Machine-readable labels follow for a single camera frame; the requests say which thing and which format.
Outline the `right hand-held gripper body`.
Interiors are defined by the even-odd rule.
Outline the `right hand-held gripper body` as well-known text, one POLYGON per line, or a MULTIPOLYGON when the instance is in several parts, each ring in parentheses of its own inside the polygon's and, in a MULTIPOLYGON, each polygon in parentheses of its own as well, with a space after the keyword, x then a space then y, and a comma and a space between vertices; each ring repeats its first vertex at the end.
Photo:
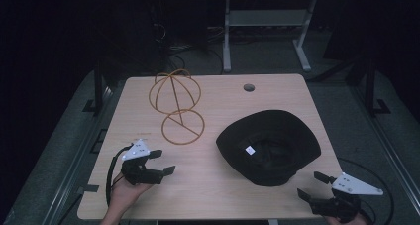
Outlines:
POLYGON ((372 186, 347 173, 335 177, 333 197, 311 198, 309 204, 314 214, 338 218, 342 223, 352 221, 361 211, 360 195, 383 195, 381 188, 372 186))

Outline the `person's left hand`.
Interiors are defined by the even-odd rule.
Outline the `person's left hand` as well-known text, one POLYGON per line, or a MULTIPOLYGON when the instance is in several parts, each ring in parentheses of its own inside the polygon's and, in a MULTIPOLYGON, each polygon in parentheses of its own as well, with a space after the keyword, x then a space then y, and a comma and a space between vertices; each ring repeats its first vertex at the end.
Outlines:
POLYGON ((120 219, 139 197, 152 187, 151 184, 132 185, 119 173, 113 182, 107 214, 120 219))

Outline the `grey tape strip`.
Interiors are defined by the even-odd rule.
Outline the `grey tape strip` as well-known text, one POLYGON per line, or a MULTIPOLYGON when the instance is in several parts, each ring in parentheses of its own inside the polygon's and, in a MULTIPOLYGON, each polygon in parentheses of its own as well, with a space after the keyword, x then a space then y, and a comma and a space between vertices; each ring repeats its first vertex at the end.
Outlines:
POLYGON ((85 186, 80 186, 76 192, 79 194, 83 194, 84 192, 97 192, 99 189, 99 185, 93 184, 86 184, 85 186))

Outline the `black metal stand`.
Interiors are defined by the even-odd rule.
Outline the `black metal stand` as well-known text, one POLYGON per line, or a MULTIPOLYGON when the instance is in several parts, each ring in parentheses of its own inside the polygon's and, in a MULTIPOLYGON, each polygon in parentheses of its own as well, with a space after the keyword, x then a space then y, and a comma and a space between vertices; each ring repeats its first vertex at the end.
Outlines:
POLYGON ((375 90, 376 68, 371 58, 360 57, 352 64, 346 77, 346 82, 351 86, 364 83, 363 104, 368 114, 375 117, 377 114, 389 114, 390 110, 382 99, 376 99, 375 90))
POLYGON ((94 79, 94 97, 88 99, 83 107, 83 112, 92 113, 94 117, 98 116, 108 97, 108 86, 106 84, 103 67, 101 62, 97 61, 93 70, 94 79))

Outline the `black bucket hat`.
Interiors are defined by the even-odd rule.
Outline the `black bucket hat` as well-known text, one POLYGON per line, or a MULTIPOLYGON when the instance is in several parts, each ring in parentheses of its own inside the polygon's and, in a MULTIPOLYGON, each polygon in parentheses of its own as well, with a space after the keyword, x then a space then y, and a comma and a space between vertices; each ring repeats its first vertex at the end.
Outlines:
POLYGON ((216 145, 234 170, 259 186, 283 185, 321 156, 314 133, 283 110, 264 110, 232 123, 216 145))

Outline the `person's right hand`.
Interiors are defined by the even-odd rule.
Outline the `person's right hand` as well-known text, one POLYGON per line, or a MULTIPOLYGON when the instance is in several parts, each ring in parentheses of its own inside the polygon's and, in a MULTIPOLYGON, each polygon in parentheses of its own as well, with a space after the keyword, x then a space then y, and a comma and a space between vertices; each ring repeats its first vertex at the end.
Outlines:
POLYGON ((360 214, 358 214, 352 221, 342 223, 338 218, 325 216, 324 219, 329 225, 369 225, 369 222, 360 214))

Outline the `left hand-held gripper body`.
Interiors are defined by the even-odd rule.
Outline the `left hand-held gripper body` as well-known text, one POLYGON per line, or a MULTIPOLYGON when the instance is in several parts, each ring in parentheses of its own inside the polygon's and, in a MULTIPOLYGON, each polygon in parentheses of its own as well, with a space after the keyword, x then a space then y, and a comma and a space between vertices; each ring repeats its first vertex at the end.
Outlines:
POLYGON ((162 170, 148 169, 146 162, 150 160, 150 149, 143 139, 139 139, 131 148, 122 156, 121 173, 124 178, 132 185, 160 184, 164 175, 162 170))

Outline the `grey metal desk frame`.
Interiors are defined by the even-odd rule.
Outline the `grey metal desk frame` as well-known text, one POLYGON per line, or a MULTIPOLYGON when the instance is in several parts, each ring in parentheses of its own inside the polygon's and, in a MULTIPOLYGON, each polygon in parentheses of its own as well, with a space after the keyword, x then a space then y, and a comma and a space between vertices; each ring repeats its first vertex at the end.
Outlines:
POLYGON ((306 9, 298 10, 234 10, 231 1, 225 1, 224 12, 224 42, 223 42, 223 71, 230 72, 230 28, 231 27, 300 27, 300 36, 293 40, 293 47, 298 56, 302 69, 311 70, 303 44, 311 23, 317 0, 310 0, 306 9))

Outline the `gold wire hat stand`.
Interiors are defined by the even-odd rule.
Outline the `gold wire hat stand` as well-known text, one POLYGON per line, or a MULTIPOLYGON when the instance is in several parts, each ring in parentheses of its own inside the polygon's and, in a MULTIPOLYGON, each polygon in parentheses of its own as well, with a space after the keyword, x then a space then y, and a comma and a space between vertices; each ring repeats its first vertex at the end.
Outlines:
POLYGON ((202 96, 200 84, 186 69, 158 73, 148 99, 162 115, 162 136, 174 145, 188 145, 204 133, 204 117, 196 110, 202 96))

